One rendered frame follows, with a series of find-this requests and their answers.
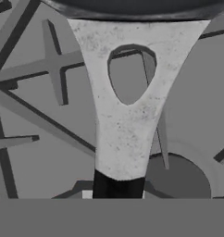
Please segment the black pan with grey handle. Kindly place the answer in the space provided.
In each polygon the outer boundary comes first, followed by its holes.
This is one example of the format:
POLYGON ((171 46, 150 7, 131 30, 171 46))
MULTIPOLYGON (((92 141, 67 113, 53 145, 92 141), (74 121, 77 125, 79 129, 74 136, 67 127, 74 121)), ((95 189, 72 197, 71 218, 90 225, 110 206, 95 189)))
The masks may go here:
POLYGON ((152 141, 168 93, 224 0, 43 0, 63 15, 80 46, 96 111, 95 198, 140 198, 152 141), (109 77, 121 49, 139 47, 156 60, 140 99, 123 104, 109 77))

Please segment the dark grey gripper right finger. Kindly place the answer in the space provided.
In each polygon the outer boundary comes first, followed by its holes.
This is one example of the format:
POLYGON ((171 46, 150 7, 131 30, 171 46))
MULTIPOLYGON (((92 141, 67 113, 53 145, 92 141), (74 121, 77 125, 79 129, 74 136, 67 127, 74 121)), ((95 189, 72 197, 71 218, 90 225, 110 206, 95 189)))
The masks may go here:
POLYGON ((154 196, 156 196, 158 198, 168 198, 168 199, 171 198, 170 195, 156 190, 155 187, 152 185, 152 183, 150 181, 146 181, 144 183, 144 190, 146 192, 148 192, 149 194, 153 194, 154 196))

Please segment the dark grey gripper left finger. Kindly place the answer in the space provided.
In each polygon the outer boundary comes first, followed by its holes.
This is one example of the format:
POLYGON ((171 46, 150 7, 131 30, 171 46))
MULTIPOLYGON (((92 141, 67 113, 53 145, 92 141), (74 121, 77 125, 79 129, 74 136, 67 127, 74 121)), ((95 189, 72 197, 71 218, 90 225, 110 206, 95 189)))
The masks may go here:
POLYGON ((67 198, 82 199, 83 192, 91 191, 92 189, 93 189, 92 181, 76 181, 76 183, 70 190, 55 196, 55 199, 67 199, 67 198))

